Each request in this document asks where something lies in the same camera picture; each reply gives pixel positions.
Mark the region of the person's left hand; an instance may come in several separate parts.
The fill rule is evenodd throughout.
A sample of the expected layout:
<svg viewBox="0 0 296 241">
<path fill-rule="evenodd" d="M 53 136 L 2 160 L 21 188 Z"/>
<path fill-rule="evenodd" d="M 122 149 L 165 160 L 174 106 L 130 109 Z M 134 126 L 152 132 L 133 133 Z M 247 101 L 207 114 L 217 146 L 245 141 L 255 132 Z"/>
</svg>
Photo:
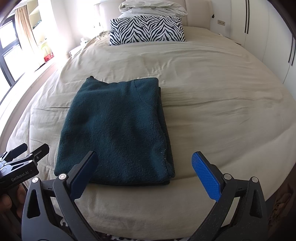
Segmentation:
<svg viewBox="0 0 296 241">
<path fill-rule="evenodd" d="M 13 205 L 15 205 L 17 215 L 16 219 L 17 221 L 21 222 L 23 215 L 23 207 L 27 196 L 27 190 L 23 184 L 20 184 L 18 188 L 14 190 L 14 196 L 16 198 L 16 204 L 14 204 L 9 195 L 3 194 L 1 196 L 1 216 L 9 212 Z"/>
</svg>

